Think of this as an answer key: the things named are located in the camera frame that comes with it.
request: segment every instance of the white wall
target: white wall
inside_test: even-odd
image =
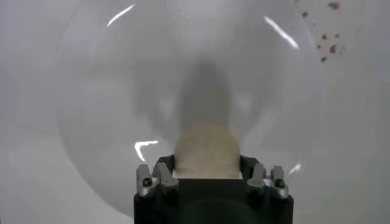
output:
[[[364,27],[347,32],[345,64],[327,68],[320,147],[291,192],[296,223],[389,222],[389,7],[366,1],[353,12]],[[57,131],[53,66],[76,8],[76,0],[0,2],[2,223],[132,223],[79,176]]]

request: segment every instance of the clear bubble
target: clear bubble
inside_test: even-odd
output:
[[[325,75],[312,42],[288,1],[83,1],[56,80],[67,153],[130,217],[138,165],[173,154],[197,124],[225,127],[241,154],[291,179],[321,123]]]

